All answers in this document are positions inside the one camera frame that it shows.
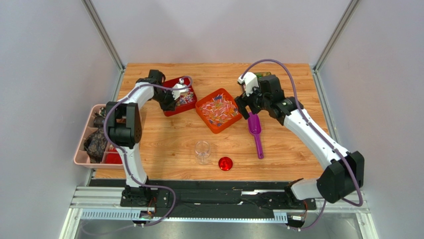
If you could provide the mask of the purple plastic scoop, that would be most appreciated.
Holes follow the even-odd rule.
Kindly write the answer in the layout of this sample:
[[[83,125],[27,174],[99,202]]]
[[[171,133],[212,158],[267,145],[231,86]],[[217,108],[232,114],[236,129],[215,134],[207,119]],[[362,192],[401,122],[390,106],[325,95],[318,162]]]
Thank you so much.
[[[258,115],[255,115],[252,112],[249,112],[248,114],[249,114],[249,118],[247,119],[248,130],[250,134],[253,136],[255,146],[256,146],[257,157],[259,159],[263,159],[264,153],[263,153],[262,142],[260,138],[260,134],[262,131],[260,119]]]

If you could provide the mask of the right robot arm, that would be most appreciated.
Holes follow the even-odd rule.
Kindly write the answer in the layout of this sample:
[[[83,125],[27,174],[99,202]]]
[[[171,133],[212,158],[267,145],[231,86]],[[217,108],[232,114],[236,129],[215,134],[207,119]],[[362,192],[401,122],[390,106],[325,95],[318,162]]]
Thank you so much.
[[[242,116],[248,119],[260,111],[267,111],[306,145],[323,168],[319,178],[298,179],[285,188],[291,201],[323,198],[335,203],[350,193],[360,193],[364,176],[363,155],[338,144],[315,124],[295,97],[285,97],[276,75],[257,78],[248,72],[237,82],[242,94],[235,98],[235,102]]]

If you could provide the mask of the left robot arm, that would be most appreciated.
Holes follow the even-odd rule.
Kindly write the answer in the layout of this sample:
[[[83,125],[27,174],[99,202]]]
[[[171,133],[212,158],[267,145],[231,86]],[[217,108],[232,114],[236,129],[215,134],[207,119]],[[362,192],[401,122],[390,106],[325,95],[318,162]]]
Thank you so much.
[[[126,199],[149,201],[152,197],[139,153],[142,136],[140,109],[150,100],[158,102],[163,110],[176,109],[177,97],[170,88],[163,86],[164,80],[161,71],[150,70],[148,77],[138,79],[125,97],[106,105],[104,133],[124,165],[126,186],[122,195]]]

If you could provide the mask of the clear plastic jar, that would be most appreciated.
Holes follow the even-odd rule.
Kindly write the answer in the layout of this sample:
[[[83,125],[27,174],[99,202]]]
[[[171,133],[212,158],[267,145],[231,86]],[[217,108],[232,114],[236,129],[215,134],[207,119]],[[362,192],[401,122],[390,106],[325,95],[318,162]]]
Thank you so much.
[[[195,144],[194,152],[196,159],[200,165],[209,164],[209,157],[211,155],[211,146],[206,141],[198,141]]]

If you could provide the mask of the red tray of swirl lollipops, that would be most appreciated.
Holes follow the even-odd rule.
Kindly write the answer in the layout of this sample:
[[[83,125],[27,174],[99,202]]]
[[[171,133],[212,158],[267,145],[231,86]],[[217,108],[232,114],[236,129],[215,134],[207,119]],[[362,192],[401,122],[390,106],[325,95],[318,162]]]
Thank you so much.
[[[163,83],[164,87],[173,87],[175,84],[179,83],[179,78],[174,78],[171,80],[165,80]],[[197,96],[192,86],[189,87],[189,92],[186,95],[180,96],[177,103],[176,109],[174,111],[163,111],[164,115],[167,117],[177,115],[179,113],[194,109],[197,102]]]

